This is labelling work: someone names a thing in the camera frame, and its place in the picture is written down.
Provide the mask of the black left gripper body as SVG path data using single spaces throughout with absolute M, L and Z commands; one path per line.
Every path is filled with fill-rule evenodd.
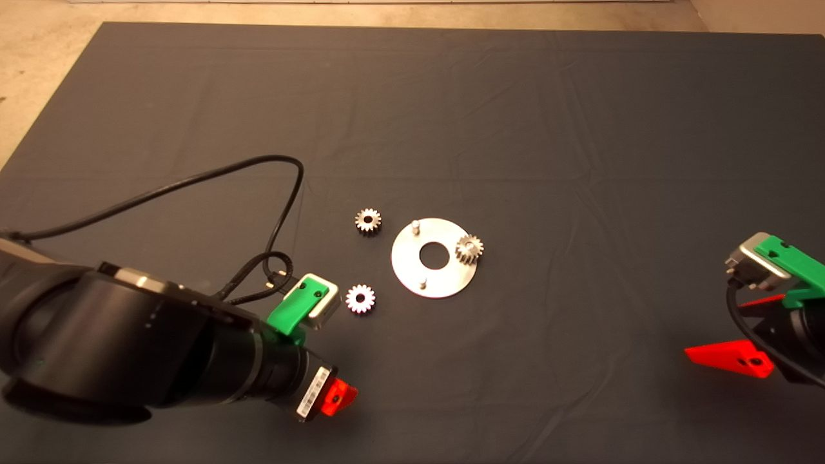
M 338 367 L 283 338 L 263 338 L 257 398 L 274 403 L 301 422 L 321 414 Z

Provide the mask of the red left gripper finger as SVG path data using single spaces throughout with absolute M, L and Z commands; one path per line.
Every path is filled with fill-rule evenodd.
M 341 379 L 332 379 L 324 398 L 322 398 L 320 412 L 328 417 L 333 417 L 342 409 L 348 408 L 348 405 L 357 399 L 358 393 L 359 390 L 347 382 Z

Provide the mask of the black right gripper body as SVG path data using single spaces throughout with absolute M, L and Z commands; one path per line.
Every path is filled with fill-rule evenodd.
M 751 308 L 751 316 L 761 320 L 753 328 L 757 346 L 788 382 L 815 385 L 813 377 L 823 381 L 823 303 L 806 303 L 796 309 L 778 305 Z

